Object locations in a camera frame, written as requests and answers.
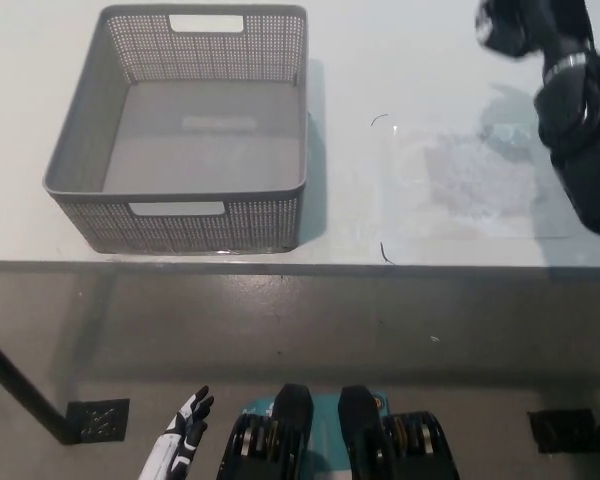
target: clear plastic sheet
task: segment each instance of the clear plastic sheet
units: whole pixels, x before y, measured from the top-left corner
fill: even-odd
[[[533,125],[433,128],[387,118],[376,135],[385,240],[547,239],[580,231]]]

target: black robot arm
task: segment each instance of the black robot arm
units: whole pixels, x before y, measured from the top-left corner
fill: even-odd
[[[483,0],[476,30],[500,54],[544,55],[540,139],[580,221],[600,234],[600,54],[584,0]]]

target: metal bracket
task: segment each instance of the metal bracket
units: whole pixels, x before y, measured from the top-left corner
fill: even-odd
[[[122,442],[127,433],[129,399],[70,402],[66,419],[79,432],[79,443]]]

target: gray floor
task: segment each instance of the gray floor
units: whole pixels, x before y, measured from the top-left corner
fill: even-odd
[[[295,381],[433,411],[463,479],[600,479],[600,456],[538,455],[526,420],[600,417],[600,284],[0,273],[0,346],[60,408],[131,398],[124,443],[66,448],[0,389],[0,478],[134,478],[205,383],[217,401],[192,478],[215,478],[242,405]]]

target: basket handle hole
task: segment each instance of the basket handle hole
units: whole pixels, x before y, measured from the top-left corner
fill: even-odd
[[[240,15],[169,15],[171,29],[177,33],[240,33],[244,18]]]
[[[139,217],[199,217],[225,214],[223,202],[130,203],[129,208]]]

